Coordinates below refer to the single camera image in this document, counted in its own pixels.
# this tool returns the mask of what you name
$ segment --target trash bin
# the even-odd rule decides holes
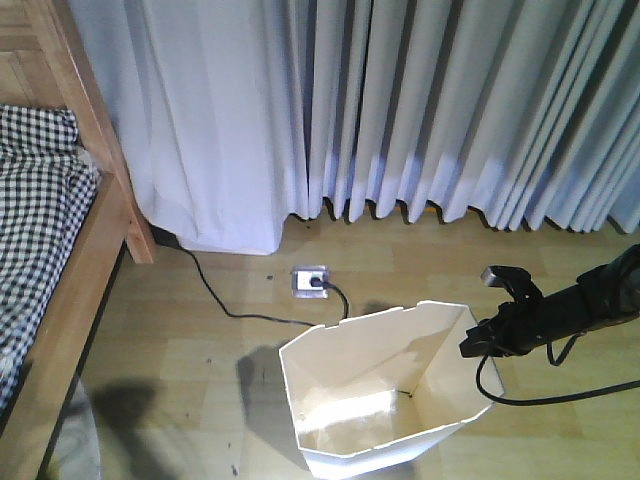
[[[480,359],[458,344],[467,305],[415,308],[312,327],[280,349],[298,448],[317,478],[338,480],[412,460],[491,406]],[[483,383],[504,393],[493,362]]]

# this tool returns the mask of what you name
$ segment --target curtain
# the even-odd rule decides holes
[[[271,253],[325,205],[640,222],[636,1],[70,3],[141,209],[186,248]]]

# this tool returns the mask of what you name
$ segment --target electrical outlet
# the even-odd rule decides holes
[[[291,271],[291,291],[296,298],[327,298],[327,289],[311,285],[312,278],[329,281],[329,269],[324,265],[296,265]]]

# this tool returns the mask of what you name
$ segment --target checkered blanket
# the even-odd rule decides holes
[[[68,110],[0,104],[0,414],[96,192],[77,137]]]

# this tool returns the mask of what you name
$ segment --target laminate floor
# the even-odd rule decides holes
[[[474,213],[448,225],[426,213],[410,226],[399,212],[351,225],[325,213],[309,222],[290,217],[274,255],[198,258],[232,311],[331,325],[340,299],[293,298],[292,266],[328,265],[352,315],[428,299],[469,304],[481,319],[508,299],[481,282],[489,264],[524,267],[550,294],[638,242],[640,234],[611,226],[588,235],[551,226],[495,232]],[[225,317],[182,252],[160,248],[151,266],[125,258],[82,375],[103,479],[313,478],[296,448],[278,359],[278,347],[304,330]],[[562,394],[640,378],[639,345],[634,321],[580,339],[558,368],[544,348],[497,365],[511,397]],[[544,407],[497,405],[418,459],[359,478],[637,479],[640,390]]]

